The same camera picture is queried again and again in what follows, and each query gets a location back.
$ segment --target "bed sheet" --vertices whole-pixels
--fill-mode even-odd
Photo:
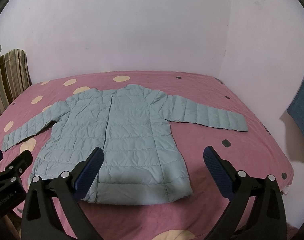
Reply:
[[[84,213],[106,240],[189,240],[203,239],[215,225],[228,204],[216,187],[203,162],[203,150],[211,145],[222,159],[252,177],[273,174],[280,189],[292,183],[293,168],[264,124],[220,80],[199,74],[160,71],[117,71],[78,75],[45,81],[29,87],[0,117],[0,148],[5,134],[17,129],[30,118],[58,100],[90,88],[119,89],[139,84],[169,95],[180,95],[207,106],[243,114],[248,132],[215,129],[190,123],[170,122],[177,147],[186,162],[193,196],[174,203],[147,206],[116,206],[80,201]],[[24,149],[32,150],[33,160],[49,139],[51,128],[20,143],[4,153],[0,171]],[[228,140],[230,146],[223,145]],[[32,165],[22,175],[27,178]],[[23,204],[15,208],[21,215]],[[74,235],[58,205],[58,215],[70,235]],[[249,215],[253,198],[240,222]]]

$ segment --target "silver screw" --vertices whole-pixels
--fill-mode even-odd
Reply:
[[[245,171],[239,171],[238,174],[242,178],[246,177],[246,172]]]
[[[33,182],[38,182],[39,181],[39,176],[35,176],[32,180],[33,180]]]
[[[269,180],[271,180],[271,181],[275,181],[275,177],[274,177],[273,175],[269,175],[268,178],[269,178]]]
[[[62,177],[62,178],[66,178],[66,177],[69,176],[69,174],[70,174],[70,173],[69,173],[68,171],[63,171],[62,174],[61,174],[61,177]]]

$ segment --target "bed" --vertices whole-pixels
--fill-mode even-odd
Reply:
[[[236,170],[252,177],[273,174],[281,190],[287,191],[293,168],[264,124],[232,93],[222,81],[199,74],[160,71],[118,71],[96,73],[44,81],[30,86],[19,95],[0,117],[0,148],[5,134],[17,129],[58,100],[90,88],[119,89],[139,84],[169,95],[180,95],[197,103],[244,115],[248,132],[215,129],[191,123],[171,122],[177,147],[187,165],[193,196],[173,203],[146,206],[117,206],[80,201],[80,206],[99,234],[106,240],[203,240],[215,225],[228,200],[223,198],[203,162],[203,150],[211,145],[222,159]],[[25,149],[37,156],[49,139],[51,128],[4,153],[0,171]],[[21,176],[27,190],[32,165]],[[244,225],[253,199],[239,224]],[[57,205],[58,215],[68,234],[73,231]],[[24,203],[15,212],[22,215]]]

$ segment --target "mattress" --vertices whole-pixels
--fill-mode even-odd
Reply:
[[[264,124],[220,80],[199,74],[159,71],[122,71],[78,75],[45,81],[29,87],[0,117],[0,148],[5,134],[14,131],[58,100],[90,88],[119,89],[138,84],[169,95],[180,95],[197,103],[243,114],[248,132],[215,129],[191,123],[170,122],[174,140],[186,162],[194,194],[174,203],[147,206],[116,206],[80,201],[89,221],[106,240],[203,239],[228,204],[203,162],[203,150],[211,145],[236,170],[265,178],[273,174],[280,189],[293,179],[293,168]],[[4,153],[0,171],[24,149],[33,160],[50,138],[51,128]],[[21,176],[27,190],[32,165]],[[57,201],[58,215],[66,232],[74,236]],[[250,199],[240,225],[244,225],[253,204]],[[24,203],[15,212],[21,215]]]

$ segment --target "jacket's left sleeve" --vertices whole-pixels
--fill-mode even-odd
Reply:
[[[171,122],[189,122],[204,126],[248,131],[243,115],[198,104],[181,96],[169,96],[162,91],[144,89],[147,103],[159,115]]]
[[[44,112],[31,118],[20,128],[5,135],[2,150],[7,151],[15,144],[18,144],[30,136],[36,135],[52,121],[59,122],[66,113],[70,112],[70,110],[66,101],[57,101]]]

